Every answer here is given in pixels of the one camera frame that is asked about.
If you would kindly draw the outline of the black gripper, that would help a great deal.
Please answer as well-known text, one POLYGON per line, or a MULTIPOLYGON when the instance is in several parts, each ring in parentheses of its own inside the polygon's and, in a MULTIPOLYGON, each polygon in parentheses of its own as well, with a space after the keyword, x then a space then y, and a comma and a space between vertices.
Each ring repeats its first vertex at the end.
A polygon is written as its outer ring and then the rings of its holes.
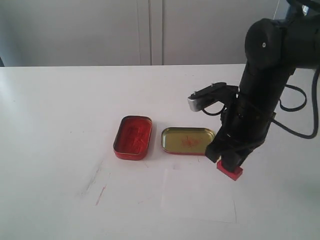
POLYGON ((261 146, 274 118, 277 95, 273 92, 223 92, 222 126, 204 155, 213 163, 222 156, 222 166, 235 171, 249 154, 261 146))

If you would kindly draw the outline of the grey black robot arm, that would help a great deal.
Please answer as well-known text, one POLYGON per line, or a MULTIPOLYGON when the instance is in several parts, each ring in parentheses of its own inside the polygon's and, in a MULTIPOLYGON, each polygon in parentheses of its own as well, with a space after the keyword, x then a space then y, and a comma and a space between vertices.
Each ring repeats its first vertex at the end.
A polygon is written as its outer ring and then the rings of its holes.
POLYGON ((275 122, 275 108, 297 68, 315 69, 311 87, 313 131, 300 137, 312 139, 317 135, 320 4, 313 0, 291 0, 289 4, 295 14, 282 20, 264 18, 249 28, 244 43, 247 62, 239 86, 216 83, 209 94, 212 102, 223 103, 222 125, 205 155, 212 162, 220 161, 230 173, 264 143, 275 122))

